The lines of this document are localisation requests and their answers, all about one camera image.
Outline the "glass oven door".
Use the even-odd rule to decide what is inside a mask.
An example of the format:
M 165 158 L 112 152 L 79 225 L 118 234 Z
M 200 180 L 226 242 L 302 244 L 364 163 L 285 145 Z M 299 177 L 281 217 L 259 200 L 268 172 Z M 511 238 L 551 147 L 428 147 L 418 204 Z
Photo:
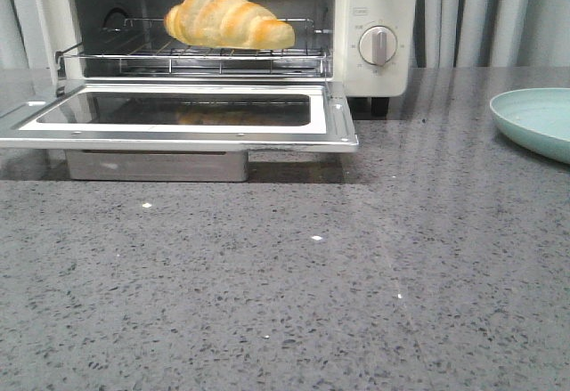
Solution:
M 1 115 L 10 148 L 356 151 L 340 85 L 73 81 Z

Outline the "golden croissant bread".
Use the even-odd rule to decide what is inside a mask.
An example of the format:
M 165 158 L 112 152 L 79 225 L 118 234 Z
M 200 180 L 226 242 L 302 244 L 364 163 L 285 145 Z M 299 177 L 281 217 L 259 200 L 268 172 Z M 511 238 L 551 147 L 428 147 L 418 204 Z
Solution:
M 183 0 L 163 24 L 171 37 L 190 46 L 280 50 L 296 42 L 290 24 L 249 0 Z

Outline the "lower oven control knob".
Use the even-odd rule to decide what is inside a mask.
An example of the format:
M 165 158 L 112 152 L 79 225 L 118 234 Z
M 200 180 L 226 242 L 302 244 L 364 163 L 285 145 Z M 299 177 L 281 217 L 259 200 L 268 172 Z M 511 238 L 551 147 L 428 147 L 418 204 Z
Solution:
M 365 62 L 375 65 L 386 65 L 395 55 L 397 38 L 395 33 L 384 26 L 367 29 L 359 41 L 359 53 Z

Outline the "white Toshiba toaster oven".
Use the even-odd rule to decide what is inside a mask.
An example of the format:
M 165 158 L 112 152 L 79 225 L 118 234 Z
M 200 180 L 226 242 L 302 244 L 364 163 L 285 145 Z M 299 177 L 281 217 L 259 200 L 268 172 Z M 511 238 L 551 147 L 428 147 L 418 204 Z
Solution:
M 53 61 L 57 94 L 79 80 L 93 83 L 165 81 L 168 83 L 340 84 L 346 98 L 367 99 L 380 113 L 408 84 L 416 0 L 249 0 L 270 10 L 279 20 L 307 18 L 329 31 L 332 75 L 328 78 L 277 77 L 85 77 L 77 64 L 59 71 L 55 54 L 124 18 L 161 18 L 183 0 L 37 0 L 45 19 L 45 42 Z M 371 65 L 359 53 L 362 34 L 374 26 L 391 29 L 397 38 L 394 57 L 384 66 Z

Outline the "grey curtain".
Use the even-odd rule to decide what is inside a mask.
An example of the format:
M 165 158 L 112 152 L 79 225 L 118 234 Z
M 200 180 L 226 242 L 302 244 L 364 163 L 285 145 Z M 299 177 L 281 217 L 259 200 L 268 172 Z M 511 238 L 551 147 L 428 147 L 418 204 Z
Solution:
M 566 67 L 569 0 L 417 0 L 415 67 Z

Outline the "light green plate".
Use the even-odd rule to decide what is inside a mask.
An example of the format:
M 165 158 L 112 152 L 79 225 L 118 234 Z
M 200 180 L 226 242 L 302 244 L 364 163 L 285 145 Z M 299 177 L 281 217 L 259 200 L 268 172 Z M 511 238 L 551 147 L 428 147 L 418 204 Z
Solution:
M 569 90 L 528 88 L 498 94 L 489 109 L 498 130 L 546 158 L 569 162 Z

